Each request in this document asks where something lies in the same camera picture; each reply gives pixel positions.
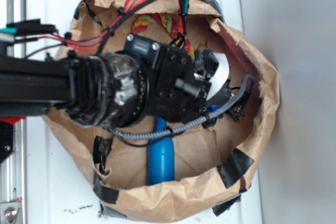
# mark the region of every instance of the blue object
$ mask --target blue object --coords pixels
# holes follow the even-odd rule
[[[156,118],[156,131],[167,126],[163,118]],[[171,137],[167,137],[149,147],[149,184],[175,180],[175,150]]]
[[[5,27],[0,29],[1,32],[3,33],[8,33],[8,34],[16,34],[17,33],[17,29],[15,27]]]

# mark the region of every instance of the cable tie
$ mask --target cable tie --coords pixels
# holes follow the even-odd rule
[[[173,129],[169,126],[166,126],[165,128],[163,128],[163,130],[168,130],[169,131],[169,137],[175,137],[175,136],[179,135],[177,133],[174,133]]]
[[[117,12],[119,13],[119,15],[125,15],[126,12],[125,12],[125,8],[120,6],[118,9],[117,9]]]
[[[67,46],[68,45],[68,40],[70,40],[72,37],[72,34],[70,32],[66,32],[64,34],[64,41],[63,41],[63,45]]]
[[[105,30],[110,34],[110,36],[114,36],[114,28],[107,27]]]
[[[212,112],[212,110],[204,112],[202,114],[202,116],[204,116],[206,118],[206,121],[204,123],[202,123],[202,126],[206,129],[209,127],[212,127],[216,124],[217,118],[210,118],[210,113]]]

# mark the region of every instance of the black wire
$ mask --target black wire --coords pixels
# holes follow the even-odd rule
[[[47,49],[50,49],[50,48],[54,48],[54,47],[59,47],[59,46],[62,46],[62,45],[63,45],[63,43],[52,45],[52,46],[47,46],[47,47],[42,47],[40,49],[37,49],[37,50],[31,52],[26,57],[24,57],[24,59],[28,59],[29,57],[33,56],[34,54],[37,54],[38,52],[41,52],[41,51],[44,51],[44,50],[47,50]]]
[[[100,54],[104,47],[105,47],[105,44],[107,42],[107,40],[109,39],[109,37],[111,36],[110,35],[110,31],[113,32],[115,31],[119,26],[122,25],[122,23],[124,23],[129,17],[131,17],[135,12],[137,12],[138,10],[140,10],[141,8],[144,8],[145,6],[153,3],[154,1],[156,0],[147,0],[146,2],[136,6],[135,8],[133,8],[132,10],[128,11],[127,13],[125,13],[125,15],[115,24],[113,25],[112,27],[108,27],[108,32],[104,35],[103,37],[103,40],[101,41],[100,45],[99,45],[99,48],[96,52],[96,55]]]
[[[171,136],[163,136],[163,137],[160,137],[160,138],[157,138],[156,140],[151,140],[149,141],[148,143],[146,144],[133,144],[129,141],[127,141],[125,138],[123,138],[122,136],[120,136],[112,127],[109,127],[109,128],[106,128],[105,130],[111,132],[113,135],[116,136],[117,139],[119,139],[120,141],[122,141],[124,144],[126,145],[129,145],[129,146],[132,146],[132,147],[137,147],[137,148],[143,148],[143,147],[149,147],[151,146],[152,144],[156,144],[168,137],[171,137]]]

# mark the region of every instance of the brown paper bag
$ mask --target brown paper bag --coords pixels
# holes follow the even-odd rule
[[[85,2],[80,4],[79,18],[71,25],[70,32],[75,40],[99,35],[116,18],[117,8],[123,6],[125,0]],[[87,5],[101,24],[89,15]],[[177,18],[178,9],[178,0],[159,0],[150,4],[121,26],[109,40],[105,51],[123,49],[126,35],[138,14],[167,12]],[[218,11],[211,5],[190,0],[189,14],[187,38],[192,46],[226,54],[231,87],[239,86],[245,73],[256,78],[256,85],[245,108],[245,117],[239,123],[226,115],[217,120],[214,127],[204,129],[199,126],[174,138],[176,181],[147,186],[148,149],[129,147],[117,139],[113,140],[107,158],[107,174],[102,175],[92,160],[93,142],[97,135],[104,138],[113,136],[98,127],[82,128],[69,121],[64,112],[55,110],[45,117],[105,208],[128,219],[177,221],[246,191],[274,127],[279,106],[279,79],[274,66],[242,33],[219,20]],[[159,24],[150,25],[145,36],[165,43],[171,41]],[[65,48],[61,49],[59,56],[64,57],[65,52]],[[123,130],[151,132],[154,119],[148,116],[138,125]]]

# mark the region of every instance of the gray braided cable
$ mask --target gray braided cable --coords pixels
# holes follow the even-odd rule
[[[209,119],[217,118],[221,114],[225,113],[228,109],[230,109],[243,96],[245,89],[246,89],[246,84],[247,84],[248,79],[254,80],[254,77],[251,76],[250,74],[244,75],[242,79],[242,84],[237,94],[235,94],[222,107],[220,107],[219,109],[213,112],[210,112],[208,114],[208,118]],[[154,138],[159,138],[159,137],[170,136],[171,133],[180,134],[202,123],[205,123],[206,121],[207,121],[207,118],[202,115],[199,118],[196,118],[188,123],[185,123],[179,127],[173,128],[172,132],[170,130],[163,130],[163,131],[156,131],[156,132],[151,132],[151,133],[132,134],[132,133],[127,133],[127,132],[122,132],[117,129],[112,129],[113,131],[112,133],[116,134],[117,137],[119,136],[119,137],[130,139],[130,140],[147,140],[147,139],[154,139]]]

